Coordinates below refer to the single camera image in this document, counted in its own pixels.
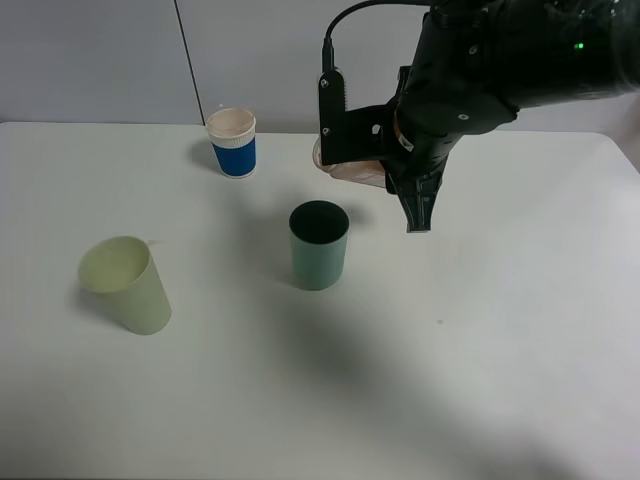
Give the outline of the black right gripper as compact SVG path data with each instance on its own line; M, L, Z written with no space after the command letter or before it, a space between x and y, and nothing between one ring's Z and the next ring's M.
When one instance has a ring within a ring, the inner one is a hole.
M394 98L398 144L384 162L385 188L395 195L408 233L431 230L450 151L465 135L513 121L517 109L486 79L485 9L432 9L425 14L411 66Z

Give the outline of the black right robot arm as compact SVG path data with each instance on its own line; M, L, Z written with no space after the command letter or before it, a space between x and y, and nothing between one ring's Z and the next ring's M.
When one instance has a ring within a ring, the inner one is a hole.
M411 232L431 227L450 151L520 111L639 88L635 1L445 1L424 16L399 75L385 164Z

